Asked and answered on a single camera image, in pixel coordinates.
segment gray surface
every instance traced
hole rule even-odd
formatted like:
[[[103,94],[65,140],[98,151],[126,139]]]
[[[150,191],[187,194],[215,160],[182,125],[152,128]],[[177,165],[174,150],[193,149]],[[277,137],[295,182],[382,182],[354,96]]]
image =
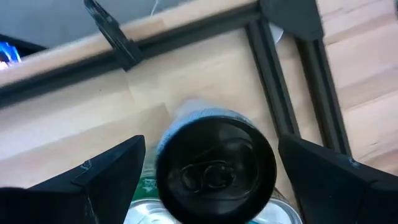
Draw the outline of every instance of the gray surface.
[[[150,15],[155,0],[97,0],[115,19]],[[158,0],[156,12],[187,0]],[[54,47],[98,32],[83,0],[14,0],[0,3],[0,34]]]

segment black plastic bracket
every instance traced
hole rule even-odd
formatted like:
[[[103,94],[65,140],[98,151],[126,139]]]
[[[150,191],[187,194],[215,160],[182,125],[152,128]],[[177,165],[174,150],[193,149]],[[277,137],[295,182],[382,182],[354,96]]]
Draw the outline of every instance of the black plastic bracket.
[[[114,56],[124,71],[142,61],[142,53],[136,43],[128,40],[119,28],[119,23],[95,0],[84,0],[87,11],[95,20],[98,29],[114,49]]]
[[[296,38],[296,44],[317,116],[323,145],[351,156],[343,115],[322,39],[308,41]]]
[[[398,177],[296,136],[279,154],[307,223],[398,223]]]
[[[0,223],[123,223],[145,151],[134,136],[29,189],[0,188]]]
[[[259,0],[261,12],[286,33],[303,40],[323,38],[322,22],[314,0]]]

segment black object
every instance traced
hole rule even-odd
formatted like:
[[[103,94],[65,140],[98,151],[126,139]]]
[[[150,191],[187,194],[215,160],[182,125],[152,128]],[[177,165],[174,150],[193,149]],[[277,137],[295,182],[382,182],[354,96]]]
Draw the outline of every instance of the black object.
[[[279,154],[307,223],[398,223],[398,177],[296,136]]]
[[[141,51],[133,40],[127,40],[116,19],[109,15],[95,0],[84,0],[84,3],[98,29],[114,49],[116,60],[120,62],[124,71],[130,70],[141,62]]]
[[[23,40],[19,40],[17,38],[9,37],[7,35],[2,35],[0,34],[0,42],[7,42],[8,44],[16,47],[18,50],[18,53],[21,57],[25,57],[37,52],[40,52],[42,50],[47,49],[46,47],[29,43]]]
[[[310,86],[323,145],[335,152],[351,156],[323,41],[296,39],[296,43],[303,62],[305,78]]]
[[[246,32],[277,135],[290,133],[300,136],[269,23],[265,19],[251,22],[246,26]]]
[[[289,34],[302,40],[323,38],[317,2],[313,0],[260,0],[262,14]]]
[[[182,223],[246,223],[264,208],[275,181],[269,143],[238,119],[198,119],[157,157],[159,198]]]
[[[138,184],[143,136],[29,189],[0,189],[0,223],[120,223]]]

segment blue light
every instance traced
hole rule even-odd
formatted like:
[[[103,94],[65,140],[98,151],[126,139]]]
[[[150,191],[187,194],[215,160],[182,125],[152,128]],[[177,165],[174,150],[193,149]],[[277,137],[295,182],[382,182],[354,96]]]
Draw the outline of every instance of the blue light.
[[[21,62],[17,49],[7,42],[0,42],[0,52],[4,52],[10,62]]]

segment black plastic part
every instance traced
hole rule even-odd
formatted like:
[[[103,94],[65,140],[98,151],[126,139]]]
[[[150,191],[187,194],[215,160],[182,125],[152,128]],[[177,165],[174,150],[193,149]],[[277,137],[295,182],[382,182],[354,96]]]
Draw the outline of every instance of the black plastic part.
[[[0,223],[122,224],[144,156],[135,136],[29,189],[0,189]]]
[[[398,177],[296,136],[279,154],[307,223],[398,223]]]
[[[317,116],[323,145],[335,152],[351,156],[343,116],[330,72],[325,46],[321,39],[296,39]]]
[[[84,0],[87,11],[95,20],[98,29],[115,50],[114,56],[125,71],[142,61],[142,54],[138,46],[119,28],[119,23],[95,0]]]
[[[246,32],[278,137],[283,134],[300,136],[269,23],[265,19],[251,22]]]
[[[323,38],[315,0],[259,0],[262,14],[288,34],[303,40]]]
[[[81,60],[0,88],[0,108],[119,69],[113,52]]]

